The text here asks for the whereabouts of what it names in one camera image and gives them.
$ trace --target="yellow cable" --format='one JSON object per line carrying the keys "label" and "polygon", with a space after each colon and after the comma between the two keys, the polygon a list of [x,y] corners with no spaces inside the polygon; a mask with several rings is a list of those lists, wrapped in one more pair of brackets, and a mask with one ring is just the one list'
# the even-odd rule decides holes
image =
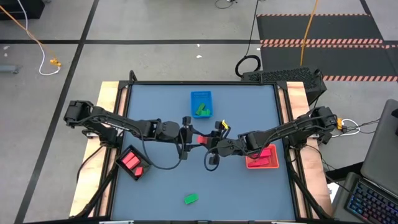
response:
{"label": "yellow cable", "polygon": [[45,48],[50,52],[50,54],[53,55],[53,57],[54,57],[53,60],[56,60],[56,61],[58,62],[57,57],[55,56],[54,52],[53,52],[51,49],[49,49],[49,48],[46,47],[44,44],[42,44],[40,41],[38,41],[38,40],[36,39],[36,37],[35,37],[32,33],[29,32],[29,30],[27,30],[23,25],[21,25],[21,24],[20,24],[11,14],[9,14],[9,13],[5,10],[5,8],[3,8],[1,5],[0,5],[0,9],[1,9],[5,14],[7,14],[7,16],[9,16],[20,28],[24,29],[24,30],[28,33],[28,36],[29,36],[32,40],[36,41],[36,43],[39,44],[40,46],[45,47]]}
{"label": "yellow cable", "polygon": [[310,20],[309,20],[308,25],[307,25],[307,29],[305,30],[304,39],[303,39],[303,46],[301,48],[300,66],[303,65],[305,42],[307,41],[307,34],[308,34],[308,31],[310,30],[312,17],[315,14],[315,11],[317,10],[317,7],[318,7],[318,0],[315,1],[315,5],[314,5],[313,10],[311,12],[311,16],[310,16]]}

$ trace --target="white cable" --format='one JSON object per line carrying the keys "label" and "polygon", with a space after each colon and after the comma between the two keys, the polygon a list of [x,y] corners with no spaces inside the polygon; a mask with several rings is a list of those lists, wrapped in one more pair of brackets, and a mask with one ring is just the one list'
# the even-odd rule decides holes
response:
{"label": "white cable", "polygon": [[[28,28],[28,21],[27,21],[26,11],[25,11],[25,9],[24,9],[22,3],[21,3],[21,0],[18,0],[18,3],[19,3],[19,5],[20,5],[22,11],[24,11],[26,34],[33,40],[34,38],[29,34],[28,29],[27,29],[27,28]],[[55,72],[53,72],[53,73],[42,73],[42,67],[43,67],[44,60],[45,60],[45,53],[44,53],[44,50],[43,50],[42,45],[41,45],[41,44],[38,44],[38,45],[39,45],[39,47],[40,47],[40,50],[42,50],[42,54],[43,54],[42,63],[40,64],[40,67],[39,67],[39,73],[40,73],[41,75],[54,75],[54,74],[57,74],[57,73],[61,70],[61,67],[58,67],[57,71],[55,71]]]}
{"label": "white cable", "polygon": [[354,132],[354,133],[337,134],[337,135],[331,136],[332,138],[336,138],[336,137],[339,137],[339,136],[350,136],[350,135],[358,134],[358,133],[361,132],[361,128],[359,127],[359,125],[355,121],[353,121],[352,119],[343,119],[343,120],[341,120],[341,125],[344,125],[344,121],[351,121],[353,124],[355,124],[357,131]]}

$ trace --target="blue container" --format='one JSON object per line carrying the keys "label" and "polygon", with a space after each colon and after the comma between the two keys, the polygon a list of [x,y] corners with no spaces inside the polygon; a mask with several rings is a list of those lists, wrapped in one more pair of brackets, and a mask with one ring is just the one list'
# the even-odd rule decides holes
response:
{"label": "blue container", "polygon": [[[202,104],[205,104],[203,111],[210,110],[209,114],[197,114],[197,111]],[[211,91],[191,92],[191,114],[193,118],[209,118],[213,115],[213,101],[211,100]]]}

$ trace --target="wooden table frame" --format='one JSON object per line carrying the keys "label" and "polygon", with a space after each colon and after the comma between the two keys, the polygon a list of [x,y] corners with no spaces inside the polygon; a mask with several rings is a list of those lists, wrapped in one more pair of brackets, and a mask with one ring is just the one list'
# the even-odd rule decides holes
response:
{"label": "wooden table frame", "polygon": [[[123,88],[127,85],[127,82],[103,82],[99,91],[97,106],[103,107],[108,111],[113,111],[119,115],[126,115],[127,107],[125,102],[129,98],[129,90]],[[308,110],[307,97],[305,94],[303,83],[301,82],[287,82],[286,90],[281,88],[278,89],[279,103],[281,109],[281,117],[283,122],[288,122],[291,119],[295,119],[301,114],[305,114]],[[318,149],[317,141],[315,139],[308,139],[307,144]],[[99,146],[98,138],[89,139],[86,146],[85,155],[83,160],[90,156]],[[331,206],[329,191],[326,185],[325,174],[323,172],[323,165],[320,159],[320,154],[311,147],[303,148],[299,153],[301,160],[298,159],[299,163],[294,162],[295,170],[302,167],[303,173],[301,177],[305,179],[307,189],[311,192],[315,200],[322,206],[327,214],[332,215],[333,209]],[[117,149],[102,149],[97,155],[95,155],[87,164],[82,168],[80,172],[80,178],[77,183],[75,196],[70,211],[70,216],[79,213],[87,202],[91,199],[91,196],[96,192],[99,187],[100,180],[105,177],[113,165],[113,161],[116,155]],[[298,155],[294,151],[290,152],[290,156],[294,157]],[[110,194],[110,186],[115,183],[111,183],[106,188],[101,201],[97,203],[96,208],[90,214],[90,216],[105,216],[110,214],[108,203],[112,202],[113,199],[109,198],[113,195]],[[306,218],[313,215],[316,218],[316,214],[307,212],[308,204],[306,205],[303,195],[300,189],[295,186],[296,197],[294,200],[298,205],[298,211],[296,216]]]}

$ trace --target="laptop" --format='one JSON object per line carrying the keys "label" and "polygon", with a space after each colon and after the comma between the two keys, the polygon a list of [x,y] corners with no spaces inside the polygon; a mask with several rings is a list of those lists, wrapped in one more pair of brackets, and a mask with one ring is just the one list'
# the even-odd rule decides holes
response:
{"label": "laptop", "polygon": [[334,201],[334,217],[347,222],[398,224],[398,101],[387,100],[361,175],[349,173]]}

